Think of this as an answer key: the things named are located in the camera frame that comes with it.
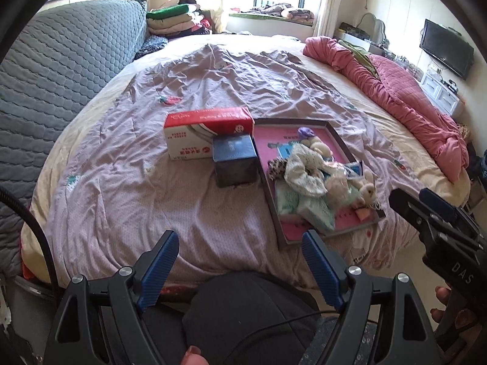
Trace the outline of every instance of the purple scrunchie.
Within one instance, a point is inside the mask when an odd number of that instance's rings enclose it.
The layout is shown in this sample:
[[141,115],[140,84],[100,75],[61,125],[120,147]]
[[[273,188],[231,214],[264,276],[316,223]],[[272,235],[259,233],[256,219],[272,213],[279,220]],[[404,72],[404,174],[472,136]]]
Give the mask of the purple scrunchie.
[[298,129],[298,137],[301,141],[301,140],[310,139],[311,137],[316,137],[316,134],[308,127],[300,127]]

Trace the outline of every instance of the pink comforter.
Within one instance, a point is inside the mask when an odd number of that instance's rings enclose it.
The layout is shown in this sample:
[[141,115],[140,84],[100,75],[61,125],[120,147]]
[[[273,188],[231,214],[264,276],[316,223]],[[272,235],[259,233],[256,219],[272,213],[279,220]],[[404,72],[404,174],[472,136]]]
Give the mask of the pink comforter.
[[419,140],[448,180],[458,180],[468,166],[467,145],[455,122],[432,106],[408,72],[384,57],[370,55],[379,81],[347,48],[328,37],[308,38],[303,55],[345,75]]

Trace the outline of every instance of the black pants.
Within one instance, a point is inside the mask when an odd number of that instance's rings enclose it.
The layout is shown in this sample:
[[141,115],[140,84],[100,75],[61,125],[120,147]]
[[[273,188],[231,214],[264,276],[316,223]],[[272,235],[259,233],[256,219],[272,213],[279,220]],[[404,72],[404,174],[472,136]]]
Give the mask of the black pants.
[[319,315],[245,337],[316,311],[310,294],[272,276],[238,272],[201,285],[186,314],[155,306],[143,321],[167,365],[179,365],[191,345],[210,365],[297,365],[313,340]]

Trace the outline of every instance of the headboard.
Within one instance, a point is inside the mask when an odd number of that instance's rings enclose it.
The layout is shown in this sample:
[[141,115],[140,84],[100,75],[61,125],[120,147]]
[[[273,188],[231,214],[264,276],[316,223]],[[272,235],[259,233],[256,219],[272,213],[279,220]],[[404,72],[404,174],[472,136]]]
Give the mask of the headboard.
[[[38,13],[0,65],[0,183],[28,206],[62,130],[145,40],[142,1],[94,0]],[[20,272],[23,221],[0,203],[0,273]]]

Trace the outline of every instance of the black flat-screen tv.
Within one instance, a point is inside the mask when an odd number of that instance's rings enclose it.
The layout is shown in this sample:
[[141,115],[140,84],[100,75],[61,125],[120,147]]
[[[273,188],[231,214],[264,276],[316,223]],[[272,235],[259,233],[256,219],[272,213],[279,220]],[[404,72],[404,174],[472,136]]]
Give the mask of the black flat-screen tv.
[[426,19],[420,48],[464,80],[473,64],[473,48],[452,30]]

